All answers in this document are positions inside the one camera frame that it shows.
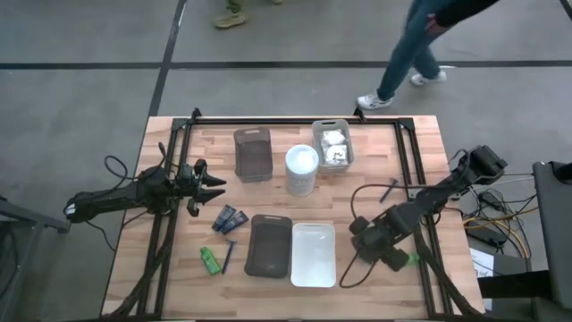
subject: white cylindrical container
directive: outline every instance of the white cylindrical container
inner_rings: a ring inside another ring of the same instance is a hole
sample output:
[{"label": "white cylindrical container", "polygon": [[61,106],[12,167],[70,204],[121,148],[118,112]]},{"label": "white cylindrical container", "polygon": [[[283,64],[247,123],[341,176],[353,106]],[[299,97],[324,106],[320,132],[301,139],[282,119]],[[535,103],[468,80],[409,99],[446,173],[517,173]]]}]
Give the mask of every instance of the white cylindrical container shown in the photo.
[{"label": "white cylindrical container", "polygon": [[297,145],[286,153],[288,192],[305,197],[314,190],[315,175],[320,158],[312,147]]}]

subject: black floor stripe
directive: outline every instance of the black floor stripe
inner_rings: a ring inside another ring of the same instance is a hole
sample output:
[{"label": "black floor stripe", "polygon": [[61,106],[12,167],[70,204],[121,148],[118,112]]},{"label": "black floor stripe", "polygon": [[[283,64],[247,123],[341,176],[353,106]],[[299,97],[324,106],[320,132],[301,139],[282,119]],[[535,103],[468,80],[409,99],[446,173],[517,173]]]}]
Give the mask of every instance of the black floor stripe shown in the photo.
[{"label": "black floor stripe", "polygon": [[560,2],[564,6],[564,11],[566,11],[568,17],[572,19],[572,3],[570,3],[568,0],[560,0]]},{"label": "black floor stripe", "polygon": [[0,63],[0,70],[143,70],[161,63]]},{"label": "black floor stripe", "polygon": [[167,74],[169,73],[172,53],[175,50],[175,44],[177,43],[177,36],[179,35],[182,15],[186,4],[187,0],[179,0],[179,3],[177,3],[175,16],[172,19],[171,33],[169,34],[167,47],[164,49],[163,62],[161,63],[161,70],[159,70],[159,76],[157,77],[157,83],[155,84],[155,90],[153,91],[153,97],[151,98],[151,106],[149,107],[149,112],[147,114],[148,116],[157,116],[159,113],[164,84],[167,82]]},{"label": "black floor stripe", "polygon": [[[174,70],[234,70],[234,69],[324,69],[324,68],[385,68],[389,62],[332,61],[332,62],[180,62],[171,63]],[[572,67],[572,60],[526,61],[442,61],[440,65],[460,68],[500,67]]]}]

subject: concrete floor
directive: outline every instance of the concrete floor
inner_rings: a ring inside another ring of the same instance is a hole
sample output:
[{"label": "concrete floor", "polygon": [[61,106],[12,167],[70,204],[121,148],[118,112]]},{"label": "concrete floor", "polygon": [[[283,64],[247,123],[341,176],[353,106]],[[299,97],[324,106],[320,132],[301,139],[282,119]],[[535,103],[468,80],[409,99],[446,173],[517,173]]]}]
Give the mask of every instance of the concrete floor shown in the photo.
[{"label": "concrete floor", "polygon": [[[409,0],[246,1],[247,25],[218,31],[223,1],[189,0],[174,62],[387,61]],[[4,0],[2,63],[161,62],[176,0]],[[572,21],[558,0],[503,0],[434,44],[443,61],[570,59]],[[430,89],[404,84],[380,114],[436,114],[450,156],[489,144],[530,172],[534,161],[570,160],[572,67],[458,68]],[[383,69],[170,71],[160,115],[350,114]],[[77,191],[115,184],[103,157],[134,168],[158,75],[148,70],[0,70],[0,192],[60,216]],[[506,199],[534,193],[531,181],[498,187]],[[465,210],[473,201],[462,201]],[[120,214],[99,216],[116,243]],[[538,215],[524,218],[533,268],[546,268]],[[22,296],[21,320],[93,318],[113,254],[101,234],[74,225],[44,233]]]}]

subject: wooden table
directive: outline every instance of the wooden table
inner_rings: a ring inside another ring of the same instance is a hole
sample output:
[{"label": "wooden table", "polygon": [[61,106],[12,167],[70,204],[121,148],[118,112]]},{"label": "wooden table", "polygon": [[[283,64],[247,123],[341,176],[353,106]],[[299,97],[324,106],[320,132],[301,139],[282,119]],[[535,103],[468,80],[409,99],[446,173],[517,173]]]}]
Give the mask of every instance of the wooden table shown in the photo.
[{"label": "wooden table", "polygon": [[[449,174],[447,157],[435,116],[413,116],[418,144],[429,184]],[[157,146],[166,143],[171,117],[149,120],[139,159],[139,170],[155,165],[161,159]],[[353,289],[297,288],[289,278],[268,279],[244,273],[248,254],[250,224],[229,234],[237,240],[226,275],[209,276],[200,259],[199,249],[208,246],[219,263],[223,263],[228,243],[211,230],[211,224],[223,205],[229,204],[252,217],[256,214],[288,216],[296,223],[327,223],[336,231],[337,277],[355,254],[349,242],[349,197],[359,185],[390,182],[401,178],[395,132],[391,126],[350,126],[356,161],[345,174],[318,175],[314,192],[306,198],[291,196],[285,189],[284,157],[299,143],[312,145],[312,132],[306,125],[271,125],[273,145],[273,179],[269,182],[243,184],[234,173],[232,134],[239,128],[253,126],[194,126],[191,135],[189,163],[204,158],[210,174],[228,183],[226,193],[200,210],[200,216],[188,215],[183,200],[176,226],[175,242],[167,285],[163,318],[424,318],[425,303],[417,266],[392,272],[378,264],[369,278]],[[358,215],[373,218],[392,204],[406,199],[405,192],[395,190],[382,205],[379,198],[384,188],[365,189],[357,195]],[[140,213],[129,211],[125,220]],[[126,226],[121,234],[103,312],[113,311],[129,293],[143,272],[147,255],[152,216],[143,216]],[[437,225],[445,269],[464,296],[477,309],[483,304],[469,254],[467,237],[461,218],[454,211],[444,211]],[[413,237],[399,244],[405,251],[415,251]],[[346,284],[361,279],[368,265],[356,262]],[[438,285],[432,275],[435,300],[439,303]],[[151,287],[154,301],[156,284]]]}]

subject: white tray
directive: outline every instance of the white tray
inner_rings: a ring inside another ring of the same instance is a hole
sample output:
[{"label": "white tray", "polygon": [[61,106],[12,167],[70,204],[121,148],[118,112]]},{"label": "white tray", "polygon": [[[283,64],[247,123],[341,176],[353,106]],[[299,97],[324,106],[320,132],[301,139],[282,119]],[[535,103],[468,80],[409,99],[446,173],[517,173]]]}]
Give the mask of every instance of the white tray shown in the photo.
[{"label": "white tray", "polygon": [[335,231],[328,224],[295,224],[292,228],[292,271],[297,287],[336,285]]}]

